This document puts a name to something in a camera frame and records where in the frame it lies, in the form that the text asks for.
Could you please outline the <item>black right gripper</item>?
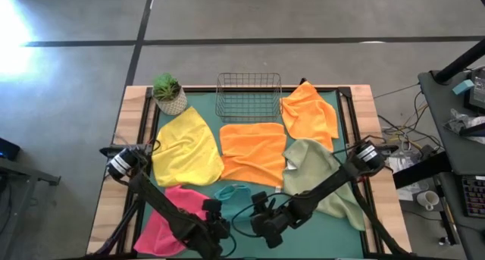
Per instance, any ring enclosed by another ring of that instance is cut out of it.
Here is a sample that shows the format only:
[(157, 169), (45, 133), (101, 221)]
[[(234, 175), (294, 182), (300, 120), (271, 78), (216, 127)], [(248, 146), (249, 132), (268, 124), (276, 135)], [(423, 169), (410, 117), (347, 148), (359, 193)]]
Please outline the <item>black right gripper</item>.
[(288, 227), (297, 228), (302, 220), (303, 216), (291, 206), (272, 209), (257, 205), (251, 215), (251, 227), (257, 237), (264, 238), (269, 249), (274, 249), (283, 242), (282, 232)]

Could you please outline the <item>blue microfiber towel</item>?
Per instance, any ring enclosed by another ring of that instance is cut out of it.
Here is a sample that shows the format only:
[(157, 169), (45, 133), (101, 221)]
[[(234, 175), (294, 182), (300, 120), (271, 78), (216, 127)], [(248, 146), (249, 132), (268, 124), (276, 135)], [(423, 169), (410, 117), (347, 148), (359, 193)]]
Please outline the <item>blue microfiber towel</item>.
[(245, 209), (252, 204), (252, 188), (250, 185), (237, 181), (221, 181), (217, 183), (211, 197), (221, 201), (221, 215), (230, 222), (231, 233), (237, 233), (233, 227), (233, 222), (242, 231), (244, 231), (244, 227), (251, 227), (250, 220), (254, 208)]

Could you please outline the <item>pink microfiber towel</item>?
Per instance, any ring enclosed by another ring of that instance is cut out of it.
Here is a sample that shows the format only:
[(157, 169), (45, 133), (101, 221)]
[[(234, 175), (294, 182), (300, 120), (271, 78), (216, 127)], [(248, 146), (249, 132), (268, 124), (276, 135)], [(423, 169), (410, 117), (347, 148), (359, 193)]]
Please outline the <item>pink microfiber towel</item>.
[[(199, 218), (205, 220), (205, 211), (202, 210), (202, 204), (206, 199), (209, 199), (206, 195), (195, 190), (184, 189), (181, 186), (167, 187), (163, 194), (176, 207), (196, 214)], [(174, 237), (168, 222), (159, 213), (152, 211), (134, 249), (138, 253), (168, 257), (179, 254), (186, 250), (186, 247)]]

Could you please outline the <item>light green microfiber towel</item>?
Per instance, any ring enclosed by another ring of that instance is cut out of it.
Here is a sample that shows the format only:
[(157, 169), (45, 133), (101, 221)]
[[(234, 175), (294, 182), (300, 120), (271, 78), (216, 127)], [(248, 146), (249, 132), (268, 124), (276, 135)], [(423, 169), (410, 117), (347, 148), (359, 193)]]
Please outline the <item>light green microfiber towel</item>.
[[(291, 195), (312, 190), (337, 172), (340, 166), (332, 154), (313, 139), (296, 140), (283, 156), (287, 160), (283, 171), (283, 190)], [(335, 218), (347, 219), (356, 230), (365, 230), (363, 211), (349, 184), (342, 185), (322, 199), (317, 210)]]

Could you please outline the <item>orange microfiber towel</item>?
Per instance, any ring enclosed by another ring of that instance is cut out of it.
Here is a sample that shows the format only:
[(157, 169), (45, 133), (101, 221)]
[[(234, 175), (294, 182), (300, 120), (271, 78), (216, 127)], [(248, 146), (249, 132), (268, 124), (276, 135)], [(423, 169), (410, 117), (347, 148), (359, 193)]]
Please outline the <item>orange microfiber towel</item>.
[(326, 150), (333, 151), (333, 139), (340, 137), (336, 111), (313, 85), (300, 84), (280, 102), (283, 123), (293, 139), (313, 139)]
[(223, 180), (283, 185), (287, 136), (282, 124), (228, 124), (219, 132)]

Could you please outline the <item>yellow microfiber towel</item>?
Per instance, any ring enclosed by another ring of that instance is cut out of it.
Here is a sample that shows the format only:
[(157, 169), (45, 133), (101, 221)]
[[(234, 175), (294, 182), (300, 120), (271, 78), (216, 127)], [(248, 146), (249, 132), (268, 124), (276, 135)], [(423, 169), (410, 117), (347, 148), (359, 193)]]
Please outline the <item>yellow microfiber towel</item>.
[(159, 186), (208, 186), (222, 175), (224, 163), (214, 135), (193, 107), (166, 123), (157, 141), (152, 165)]

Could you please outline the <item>white papers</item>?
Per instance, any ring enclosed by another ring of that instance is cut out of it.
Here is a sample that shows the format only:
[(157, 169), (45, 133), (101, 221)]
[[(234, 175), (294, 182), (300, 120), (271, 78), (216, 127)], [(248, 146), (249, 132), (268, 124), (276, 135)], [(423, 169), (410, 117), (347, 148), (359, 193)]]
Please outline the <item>white papers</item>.
[[(418, 155), (411, 153), (399, 152), (388, 158), (389, 165), (393, 173), (398, 173), (404, 169), (410, 168), (418, 162)], [(419, 180), (408, 186), (397, 189), (399, 200), (413, 201), (413, 195), (429, 190), (430, 186), (426, 180)]]

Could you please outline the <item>potted plant patterned white pot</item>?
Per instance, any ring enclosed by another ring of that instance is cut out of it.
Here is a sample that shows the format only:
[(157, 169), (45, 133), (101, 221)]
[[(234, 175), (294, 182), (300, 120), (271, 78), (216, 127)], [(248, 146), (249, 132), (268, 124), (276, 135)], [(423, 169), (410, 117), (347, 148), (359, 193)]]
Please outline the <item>potted plant patterned white pot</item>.
[(152, 96), (160, 110), (167, 115), (181, 114), (188, 105), (183, 87), (169, 73), (155, 78)]

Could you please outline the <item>white mug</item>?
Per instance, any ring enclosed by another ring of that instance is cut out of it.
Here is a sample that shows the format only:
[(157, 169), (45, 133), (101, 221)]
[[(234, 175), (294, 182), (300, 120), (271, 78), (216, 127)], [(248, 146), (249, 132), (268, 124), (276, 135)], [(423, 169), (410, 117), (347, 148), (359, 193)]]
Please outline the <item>white mug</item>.
[(419, 193), (416, 200), (427, 211), (433, 211), (434, 207), (440, 202), (439, 196), (431, 190)]

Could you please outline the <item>backlit keyboard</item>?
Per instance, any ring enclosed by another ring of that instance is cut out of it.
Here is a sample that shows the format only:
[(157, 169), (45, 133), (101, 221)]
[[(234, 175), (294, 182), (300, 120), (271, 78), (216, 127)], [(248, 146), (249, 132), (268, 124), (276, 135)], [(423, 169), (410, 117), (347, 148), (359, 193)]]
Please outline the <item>backlit keyboard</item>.
[(485, 218), (485, 176), (462, 176), (465, 213), (473, 218)]

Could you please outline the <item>grey metal cart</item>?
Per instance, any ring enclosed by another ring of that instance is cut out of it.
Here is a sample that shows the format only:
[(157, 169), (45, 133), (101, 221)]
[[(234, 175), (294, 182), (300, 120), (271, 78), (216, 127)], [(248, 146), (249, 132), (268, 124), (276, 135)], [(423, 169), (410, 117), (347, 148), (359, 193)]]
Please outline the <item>grey metal cart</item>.
[(16, 174), (21, 179), (25, 179), (25, 187), (22, 189), (22, 196), (19, 203), (17, 205), (12, 204), (10, 218), (8, 219), (11, 223), (11, 232), (5, 238), (5, 250), (0, 252), (0, 260), (8, 260), (11, 256), (13, 242), (17, 239), (20, 231), (20, 224), (25, 218), (27, 208), (30, 206), (30, 199), (37, 182), (41, 180), (50, 186), (57, 186), (60, 183), (61, 177), (29, 168), (5, 158), (0, 158), (0, 172), (5, 172), (10, 175)]

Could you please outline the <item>dark grey side desk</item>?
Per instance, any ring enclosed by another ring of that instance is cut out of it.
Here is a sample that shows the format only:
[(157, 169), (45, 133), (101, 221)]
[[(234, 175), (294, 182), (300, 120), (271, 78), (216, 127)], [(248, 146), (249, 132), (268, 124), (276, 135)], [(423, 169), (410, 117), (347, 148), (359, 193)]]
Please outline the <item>dark grey side desk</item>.
[(458, 74), (450, 84), (440, 85), (428, 72), (418, 75), (421, 90), (452, 169), (439, 174), (439, 179), (463, 249), (468, 260), (485, 260), (485, 218), (466, 215), (465, 198), (459, 183), (462, 175), (485, 177), (485, 145), (460, 137), (443, 126), (451, 118), (452, 109), (461, 114), (472, 114), (463, 105), (464, 97), (452, 92), (452, 88), (464, 78), (463, 74)]

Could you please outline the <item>crumpled plastic bag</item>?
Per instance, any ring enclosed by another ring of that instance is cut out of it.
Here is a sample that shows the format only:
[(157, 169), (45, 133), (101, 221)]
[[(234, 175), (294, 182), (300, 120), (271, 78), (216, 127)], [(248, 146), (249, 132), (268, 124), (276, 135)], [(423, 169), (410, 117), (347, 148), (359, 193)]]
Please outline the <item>crumpled plastic bag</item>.
[(455, 109), (450, 110), (451, 117), (443, 127), (465, 139), (485, 145), (485, 115), (471, 117)]

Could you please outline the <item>black device blue light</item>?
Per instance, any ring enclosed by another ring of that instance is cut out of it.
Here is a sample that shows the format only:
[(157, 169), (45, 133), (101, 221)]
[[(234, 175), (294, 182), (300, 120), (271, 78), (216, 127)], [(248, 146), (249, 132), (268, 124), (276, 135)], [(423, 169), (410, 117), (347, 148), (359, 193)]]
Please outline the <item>black device blue light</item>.
[(20, 152), (20, 147), (14, 143), (0, 137), (0, 158), (9, 161), (16, 161)]

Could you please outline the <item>black table frame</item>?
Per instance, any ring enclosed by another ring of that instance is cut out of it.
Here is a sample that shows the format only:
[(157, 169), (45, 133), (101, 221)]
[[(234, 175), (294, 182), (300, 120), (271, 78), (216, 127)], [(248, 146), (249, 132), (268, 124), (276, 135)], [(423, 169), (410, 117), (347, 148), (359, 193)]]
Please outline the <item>black table frame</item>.
[[(192, 88), (185, 88), (184, 89), (186, 94), (188, 92), (215, 92), (216, 93), (216, 88), (215, 87), (192, 87)], [(355, 106), (354, 102), (355, 99), (352, 97), (352, 91), (351, 87), (347, 86), (339, 86), (339, 87), (328, 87), (328, 86), (317, 86), (318, 92), (323, 92), (323, 91), (334, 91), (336, 90), (339, 93), (340, 96), (340, 101), (341, 105), (339, 105), (339, 109), (341, 110), (342, 114), (340, 115), (341, 120), (340, 123), (342, 125), (345, 124), (345, 126), (342, 127), (342, 131), (345, 132), (344, 135), (347, 140), (347, 144), (350, 145), (353, 144), (353, 142), (356, 139), (360, 139), (360, 131), (358, 131), (358, 123), (357, 123), (357, 117), (355, 114)], [(162, 112), (157, 112), (153, 114), (152, 112), (150, 113), (150, 117), (152, 115), (155, 115), (155, 131), (150, 133), (150, 135), (153, 135), (151, 137), (155, 137), (156, 133), (159, 131), (159, 129), (166, 124), (168, 121), (170, 121), (174, 116), (167, 116), (164, 115)], [(135, 226), (135, 237), (138, 239), (139, 235), (141, 234), (142, 230), (144, 230), (145, 225), (147, 224), (147, 221), (149, 219), (149, 216), (152, 212), (152, 207), (148, 204), (145, 204), (143, 206), (143, 211), (140, 212), (142, 217), (140, 216), (139, 219), (136, 219), (136, 226)], [(376, 249), (375, 245), (375, 238), (374, 238), (374, 230), (372, 226), (366, 226), (367, 229), (365, 231), (360, 231), (361, 232), (361, 244), (363, 248), (363, 256), (361, 258), (364, 258), (364, 256), (367, 256), (368, 253), (371, 252), (376, 252), (378, 249)], [(143, 253), (138, 253), (135, 252), (133, 253), (135, 255), (136, 260), (148, 260), (148, 259), (157, 259), (157, 260), (164, 260), (165, 257), (158, 257), (150, 254), (143, 254)], [(314, 259), (246, 259), (246, 258), (225, 258), (222, 260), (317, 260), (318, 258)]]

